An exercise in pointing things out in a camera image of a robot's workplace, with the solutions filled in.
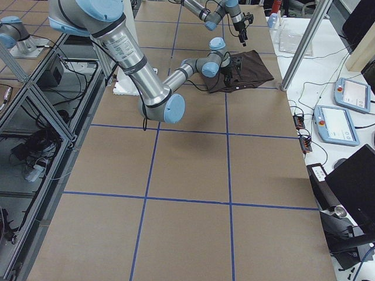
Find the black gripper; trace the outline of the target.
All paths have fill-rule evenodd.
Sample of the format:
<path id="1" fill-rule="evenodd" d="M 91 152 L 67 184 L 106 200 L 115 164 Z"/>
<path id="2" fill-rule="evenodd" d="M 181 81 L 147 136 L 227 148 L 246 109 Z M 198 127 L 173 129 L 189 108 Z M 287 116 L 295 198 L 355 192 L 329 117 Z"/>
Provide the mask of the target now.
<path id="1" fill-rule="evenodd" d="M 246 47 L 247 45 L 247 27 L 253 23 L 254 16 L 253 14 L 247 12 L 240 12 L 238 15 L 233 16 L 233 26 L 235 31 L 238 33 L 238 39 L 240 43 Z"/>
<path id="2" fill-rule="evenodd" d="M 240 75 L 242 66 L 242 57 L 230 57 L 229 63 L 227 66 L 221 68 L 221 73 L 224 75 L 224 84 L 226 87 L 229 87 L 229 82 L 233 78 L 234 72 L 237 73 L 238 76 Z"/>

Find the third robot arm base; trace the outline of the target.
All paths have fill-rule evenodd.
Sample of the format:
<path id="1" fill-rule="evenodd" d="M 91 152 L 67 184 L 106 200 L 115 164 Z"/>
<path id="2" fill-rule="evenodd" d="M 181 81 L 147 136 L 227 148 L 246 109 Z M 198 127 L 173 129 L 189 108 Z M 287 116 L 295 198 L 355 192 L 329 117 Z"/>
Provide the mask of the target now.
<path id="1" fill-rule="evenodd" d="M 17 16 L 1 19 L 1 43 L 15 58 L 35 59 L 49 47 L 49 42 L 49 39 L 34 38 Z"/>

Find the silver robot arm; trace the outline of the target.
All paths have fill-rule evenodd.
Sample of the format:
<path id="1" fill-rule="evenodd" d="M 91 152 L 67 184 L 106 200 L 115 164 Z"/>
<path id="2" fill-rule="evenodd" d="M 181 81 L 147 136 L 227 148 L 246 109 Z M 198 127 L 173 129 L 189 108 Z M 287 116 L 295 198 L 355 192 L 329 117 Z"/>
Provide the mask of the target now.
<path id="1" fill-rule="evenodd" d="M 230 54 L 221 37 L 209 43 L 207 57 L 186 59 L 161 81 L 126 26 L 123 1 L 49 1 L 50 26 L 59 32 L 93 37 L 107 48 L 109 58 L 135 84 L 144 120 L 175 124 L 185 113 L 185 100 L 175 91 L 192 75 L 213 78 L 229 72 Z"/>
<path id="2" fill-rule="evenodd" d="M 238 1 L 235 0 L 214 2 L 217 6 L 214 11 L 211 11 L 206 6 L 198 3 L 198 1 L 175 1 L 176 4 L 184 6 L 203 21 L 209 31 L 215 30 L 223 18 L 228 16 L 232 21 L 235 31 L 238 32 L 238 35 L 234 35 L 234 37 L 238 37 L 240 43 L 246 46 L 246 41 L 248 40 L 247 27 L 253 23 L 253 14 L 242 12 Z"/>

